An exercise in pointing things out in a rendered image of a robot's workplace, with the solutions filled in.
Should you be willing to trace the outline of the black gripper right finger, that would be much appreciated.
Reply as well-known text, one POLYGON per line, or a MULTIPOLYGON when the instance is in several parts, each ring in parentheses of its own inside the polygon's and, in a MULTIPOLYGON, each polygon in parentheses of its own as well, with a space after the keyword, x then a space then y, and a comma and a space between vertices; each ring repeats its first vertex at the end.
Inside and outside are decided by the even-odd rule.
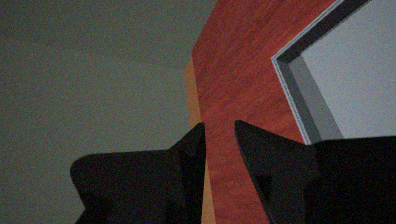
POLYGON ((234 133, 269 224, 321 224, 340 172, 396 168, 396 136, 305 145, 242 120, 234 133))

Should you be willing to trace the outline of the grey square tray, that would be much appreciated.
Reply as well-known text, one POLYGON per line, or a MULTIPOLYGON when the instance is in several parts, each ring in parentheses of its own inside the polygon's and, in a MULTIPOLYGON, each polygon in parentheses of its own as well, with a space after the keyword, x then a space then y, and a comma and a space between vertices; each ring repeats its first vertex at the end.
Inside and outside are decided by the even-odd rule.
POLYGON ((396 0, 335 0, 271 60, 305 145, 396 136, 396 0))

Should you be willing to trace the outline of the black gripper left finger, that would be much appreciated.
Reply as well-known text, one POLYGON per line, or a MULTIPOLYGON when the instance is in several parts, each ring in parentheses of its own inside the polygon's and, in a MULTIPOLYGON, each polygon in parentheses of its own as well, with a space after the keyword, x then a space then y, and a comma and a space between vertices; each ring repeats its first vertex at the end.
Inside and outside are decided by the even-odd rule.
POLYGON ((201 224, 205 164, 202 122, 168 150, 83 156, 70 176, 85 208, 93 201, 169 199, 177 224, 201 224))

